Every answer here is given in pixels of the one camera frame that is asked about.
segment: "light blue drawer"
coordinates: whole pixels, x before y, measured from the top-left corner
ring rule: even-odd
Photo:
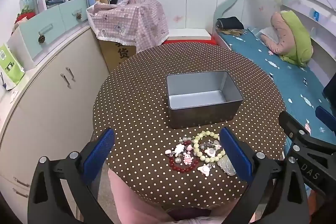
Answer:
[[[31,58],[36,57],[44,45],[50,44],[66,32],[58,5],[20,25],[20,30]],[[39,42],[41,35],[45,38],[43,43]]]
[[[86,8],[86,0],[70,0],[59,5],[67,31],[87,20]]]

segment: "pink pillow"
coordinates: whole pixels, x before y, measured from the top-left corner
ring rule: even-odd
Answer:
[[[279,44],[276,44],[265,35],[261,35],[261,40],[275,54],[288,54],[295,47],[295,39],[291,29],[278,12],[272,15],[271,24],[279,37]]]

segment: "round table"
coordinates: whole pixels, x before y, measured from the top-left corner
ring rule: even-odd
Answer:
[[[244,101],[235,118],[195,128],[169,128],[166,75],[209,70],[226,70],[241,90]],[[273,80],[251,60],[219,46],[181,42],[145,50],[121,63],[101,86],[93,107],[93,128],[96,137],[107,127],[115,131],[107,163],[145,200],[165,208],[211,208],[241,196],[246,183],[217,165],[208,177],[197,168],[183,174],[174,171],[165,150],[175,147],[181,137],[202,130],[219,133],[229,126],[253,150],[279,159],[285,135],[278,115],[283,110]]]

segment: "pink bunny charm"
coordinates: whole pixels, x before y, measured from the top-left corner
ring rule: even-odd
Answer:
[[[183,155],[184,155],[184,160],[183,160],[184,164],[185,165],[191,165],[194,157],[190,156],[190,152],[188,152],[188,153],[184,152]]]

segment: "metal tin box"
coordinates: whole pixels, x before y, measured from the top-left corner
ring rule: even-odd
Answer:
[[[173,129],[230,121],[243,101],[224,70],[167,75],[166,81]]]

